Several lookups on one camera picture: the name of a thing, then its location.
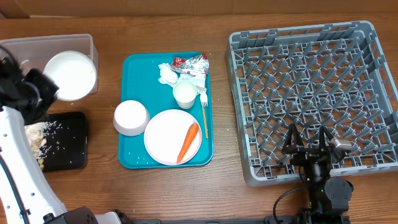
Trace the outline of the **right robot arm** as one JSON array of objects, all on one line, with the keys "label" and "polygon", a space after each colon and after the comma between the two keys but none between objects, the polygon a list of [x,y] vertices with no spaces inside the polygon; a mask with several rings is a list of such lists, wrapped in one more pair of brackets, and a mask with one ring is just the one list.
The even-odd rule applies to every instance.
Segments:
[{"label": "right robot arm", "polygon": [[299,177],[308,191],[309,208],[301,208],[296,215],[279,220],[276,206],[286,195],[300,190],[292,189],[282,194],[274,203],[276,223],[349,223],[343,215],[349,210],[354,187],[351,182],[330,175],[333,164],[342,161],[351,150],[346,139],[334,137],[325,127],[319,129],[319,146],[305,147],[296,126],[288,127],[282,153],[291,155],[290,164],[298,167]]}]

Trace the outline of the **white bowl with rice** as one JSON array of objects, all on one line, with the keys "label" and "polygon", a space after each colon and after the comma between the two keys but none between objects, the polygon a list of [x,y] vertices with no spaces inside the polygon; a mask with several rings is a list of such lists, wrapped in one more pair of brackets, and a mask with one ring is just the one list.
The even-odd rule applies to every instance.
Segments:
[{"label": "white bowl with rice", "polygon": [[150,121],[147,108],[135,100],[121,102],[114,111],[113,125],[125,136],[137,136],[143,133]]}]

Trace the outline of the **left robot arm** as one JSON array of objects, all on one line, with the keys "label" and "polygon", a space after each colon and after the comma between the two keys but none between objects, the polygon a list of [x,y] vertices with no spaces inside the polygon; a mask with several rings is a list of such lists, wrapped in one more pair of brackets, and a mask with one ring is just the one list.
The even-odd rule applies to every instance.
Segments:
[{"label": "left robot arm", "polygon": [[47,116],[58,86],[37,69],[26,75],[6,49],[1,59],[1,202],[8,223],[128,224],[120,210],[95,215],[89,208],[67,210],[49,186],[25,134],[25,125]]}]

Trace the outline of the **white bowl with peanuts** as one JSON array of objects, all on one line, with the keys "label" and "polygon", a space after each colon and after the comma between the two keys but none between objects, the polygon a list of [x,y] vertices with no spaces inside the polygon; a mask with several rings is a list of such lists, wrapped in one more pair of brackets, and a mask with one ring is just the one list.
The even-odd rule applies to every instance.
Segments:
[{"label": "white bowl with peanuts", "polygon": [[77,51],[64,51],[52,57],[44,74],[57,86],[57,98],[76,101],[84,98],[96,86],[97,72],[93,61]]}]

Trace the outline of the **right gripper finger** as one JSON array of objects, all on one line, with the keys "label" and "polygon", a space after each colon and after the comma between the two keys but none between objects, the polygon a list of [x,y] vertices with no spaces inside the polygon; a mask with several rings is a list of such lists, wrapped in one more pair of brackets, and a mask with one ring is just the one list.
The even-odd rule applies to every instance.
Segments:
[{"label": "right gripper finger", "polygon": [[286,136],[285,143],[282,147],[283,154],[295,154],[304,148],[300,132],[294,123],[289,125]]},{"label": "right gripper finger", "polygon": [[329,153],[333,152],[333,146],[326,145],[334,138],[326,126],[320,126],[319,129],[319,148]]}]

